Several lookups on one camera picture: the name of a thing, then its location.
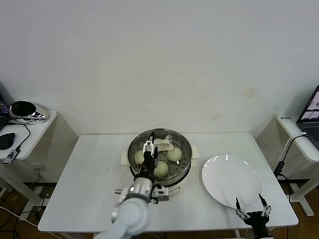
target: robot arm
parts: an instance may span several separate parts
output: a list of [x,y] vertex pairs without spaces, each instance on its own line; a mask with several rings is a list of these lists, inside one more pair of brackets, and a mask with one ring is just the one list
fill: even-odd
[[168,188],[154,188],[154,169],[158,156],[154,147],[153,132],[143,146],[144,162],[133,184],[121,191],[120,199],[112,212],[112,227],[109,232],[99,233],[95,239],[129,239],[144,232],[151,222],[148,204],[168,200]]
[[271,206],[267,205],[266,200],[260,194],[259,197],[264,206],[263,211],[246,213],[240,208],[238,199],[236,198],[236,214],[244,223],[253,228],[255,234],[254,239],[272,239],[273,237],[269,235],[269,230],[266,227],[266,223],[269,222]]

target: metal pot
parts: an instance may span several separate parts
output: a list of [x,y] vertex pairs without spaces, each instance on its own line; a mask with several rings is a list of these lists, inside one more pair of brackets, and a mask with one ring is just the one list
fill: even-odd
[[164,178],[156,178],[155,183],[165,187],[171,187],[181,182],[190,170],[190,162],[192,158],[192,150],[188,140],[180,133],[165,129],[156,128],[141,133],[137,136],[130,144],[128,150],[128,159],[130,163],[130,170],[133,176],[138,174],[140,171],[140,165],[137,165],[134,160],[134,155],[137,151],[143,148],[143,144],[149,138],[151,133],[155,133],[155,138],[168,139],[169,142],[174,146],[178,147],[182,151],[182,159],[178,162],[171,162],[167,159],[167,152],[159,152],[158,161],[164,161],[168,165],[168,174]]

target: white plate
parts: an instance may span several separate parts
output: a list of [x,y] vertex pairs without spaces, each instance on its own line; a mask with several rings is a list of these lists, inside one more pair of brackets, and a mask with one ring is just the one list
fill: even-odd
[[209,194],[231,208],[236,208],[236,197],[241,208],[249,208],[260,200],[258,194],[263,194],[260,176],[249,163],[234,155],[210,158],[201,176]]

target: computer mouse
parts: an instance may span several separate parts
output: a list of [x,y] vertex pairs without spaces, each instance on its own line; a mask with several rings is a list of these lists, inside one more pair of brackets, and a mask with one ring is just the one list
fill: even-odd
[[10,148],[13,145],[15,133],[6,133],[0,136],[0,150]]

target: wall stain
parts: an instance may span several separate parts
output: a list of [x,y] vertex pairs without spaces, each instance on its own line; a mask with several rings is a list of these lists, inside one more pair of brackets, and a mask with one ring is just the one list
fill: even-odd
[[221,118],[221,113],[215,113],[212,115],[211,120],[212,121],[217,121]]
[[256,94],[256,88],[252,87],[252,88],[248,88],[245,89],[240,96],[245,97],[245,98],[253,98]]

